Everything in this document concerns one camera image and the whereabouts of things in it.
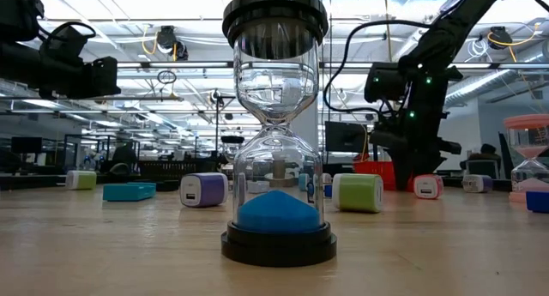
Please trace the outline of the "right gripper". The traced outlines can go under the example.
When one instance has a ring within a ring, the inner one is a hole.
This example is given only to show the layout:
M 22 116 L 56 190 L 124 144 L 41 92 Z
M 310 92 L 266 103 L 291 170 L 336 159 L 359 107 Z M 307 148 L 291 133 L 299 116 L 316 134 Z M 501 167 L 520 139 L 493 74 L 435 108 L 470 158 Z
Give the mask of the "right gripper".
M 439 72 L 421 69 L 403 74 L 398 69 L 376 68 L 371 78 L 371 97 L 380 100 L 404 99 L 406 105 L 380 119 L 371 132 L 371 143 L 391 149 L 395 187 L 405 190 L 408 182 L 432 174 L 445 160 L 439 151 L 460 154 L 462 146 L 438 135 L 450 81 L 460 81 L 455 67 Z

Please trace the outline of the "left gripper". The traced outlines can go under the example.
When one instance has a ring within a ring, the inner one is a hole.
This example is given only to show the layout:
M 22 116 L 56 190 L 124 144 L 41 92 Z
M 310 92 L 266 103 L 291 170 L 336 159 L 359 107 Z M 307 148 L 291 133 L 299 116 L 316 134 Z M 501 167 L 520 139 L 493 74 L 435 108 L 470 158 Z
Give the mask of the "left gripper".
M 121 94 L 117 86 L 118 61 L 114 57 L 98 58 L 77 65 L 54 61 L 40 72 L 40 97 L 53 100 L 53 93 L 72 100 Z

